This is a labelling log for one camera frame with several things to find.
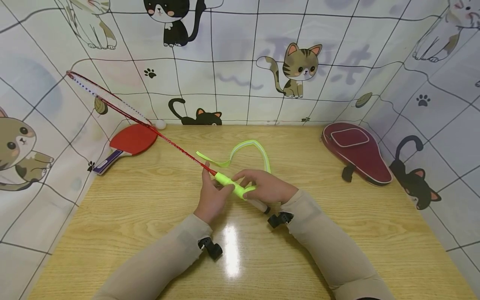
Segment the hand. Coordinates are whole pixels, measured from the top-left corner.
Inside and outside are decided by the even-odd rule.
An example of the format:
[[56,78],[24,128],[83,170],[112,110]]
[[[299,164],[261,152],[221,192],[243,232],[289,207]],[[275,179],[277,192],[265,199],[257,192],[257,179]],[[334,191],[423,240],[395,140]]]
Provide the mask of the hand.
[[233,181],[243,180],[240,186],[246,187],[250,182],[256,189],[243,194],[248,200],[260,200],[265,203],[281,202],[285,204],[299,190],[293,185],[278,179],[272,174],[261,170],[243,170],[232,177]]
[[[206,162],[205,164],[207,167],[210,166],[209,162]],[[216,180],[211,180],[210,173],[205,168],[202,171],[202,182],[200,201],[193,214],[210,225],[222,212],[222,209],[227,202],[227,197],[233,192],[235,186],[229,184],[228,186],[223,187]]]

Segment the table tennis paddle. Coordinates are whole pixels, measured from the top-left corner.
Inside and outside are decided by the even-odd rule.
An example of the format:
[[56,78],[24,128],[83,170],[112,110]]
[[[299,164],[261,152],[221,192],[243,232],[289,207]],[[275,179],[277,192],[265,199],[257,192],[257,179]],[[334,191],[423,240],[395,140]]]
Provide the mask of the table tennis paddle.
[[98,175],[105,171],[122,156],[135,156],[150,148],[157,134],[141,124],[131,125],[117,133],[110,141],[113,152],[93,169]]

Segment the tile pattern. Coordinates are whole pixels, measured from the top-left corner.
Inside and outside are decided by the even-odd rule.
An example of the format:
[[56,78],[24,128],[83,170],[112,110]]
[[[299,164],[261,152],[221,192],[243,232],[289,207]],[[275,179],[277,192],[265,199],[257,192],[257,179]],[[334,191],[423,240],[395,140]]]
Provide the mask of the tile pattern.
[[[373,133],[387,162],[405,136],[417,135],[424,149],[408,144],[400,158],[408,170],[425,169],[442,197],[421,213],[468,281],[478,281],[480,34],[463,30],[442,61],[412,58],[446,0],[224,0],[204,12],[195,42],[181,48],[163,45],[162,27],[140,2],[119,0],[93,19],[111,30],[114,50],[75,35],[62,1],[37,2],[0,1],[0,107],[35,130],[34,151],[54,159],[28,189],[0,190],[0,266],[18,270],[0,298],[26,299],[93,180],[88,167],[128,125],[96,113],[92,97],[65,80],[67,69],[167,123],[180,123],[168,107],[175,97],[186,101],[175,106],[180,115],[220,111],[224,125],[346,120]],[[183,21],[193,28],[194,13]],[[277,92],[271,72],[256,65],[271,56],[281,67],[291,42],[323,45],[301,99]],[[282,72],[279,81],[286,82]],[[368,92],[369,102],[355,108]]]

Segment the cat tail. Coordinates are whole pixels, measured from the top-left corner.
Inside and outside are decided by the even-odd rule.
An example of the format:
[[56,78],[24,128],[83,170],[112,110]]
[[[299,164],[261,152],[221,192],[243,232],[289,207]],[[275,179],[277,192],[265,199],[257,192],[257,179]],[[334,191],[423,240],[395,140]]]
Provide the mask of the cat tail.
[[176,111],[175,108],[173,107],[173,104],[175,102],[180,102],[182,104],[185,104],[185,100],[182,98],[173,98],[168,102],[168,108],[171,110],[171,112],[175,115],[175,117],[179,118],[180,120],[183,118],[181,115],[179,115]]
[[268,57],[268,56],[262,56],[259,59],[257,59],[257,66],[262,69],[270,70],[273,73],[273,77],[275,80],[275,89],[279,92],[285,95],[284,91],[280,87],[280,79],[278,75],[278,65],[276,64],[275,59]]
[[21,184],[9,184],[0,182],[0,191],[17,192],[28,189],[36,181],[27,181]]
[[400,144],[398,144],[398,147],[396,148],[395,152],[395,159],[399,160],[400,159],[400,150],[402,150],[403,146],[405,146],[406,143],[414,141],[415,146],[417,147],[417,151],[422,151],[423,150],[423,143],[421,142],[421,139],[417,137],[416,135],[409,135],[405,137]]
[[207,7],[205,6],[205,0],[197,0],[197,5],[195,7],[195,25],[193,26],[192,34],[188,37],[189,42],[192,42],[197,38],[198,28],[200,26],[200,18],[206,9]]

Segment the white ball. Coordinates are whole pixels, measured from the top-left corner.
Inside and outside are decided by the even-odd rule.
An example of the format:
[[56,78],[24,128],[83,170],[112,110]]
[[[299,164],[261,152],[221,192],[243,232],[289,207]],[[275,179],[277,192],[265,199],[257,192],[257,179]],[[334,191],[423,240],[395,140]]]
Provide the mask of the white ball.
[[163,120],[157,120],[155,122],[155,127],[157,127],[158,130],[165,129],[167,127],[167,124]]

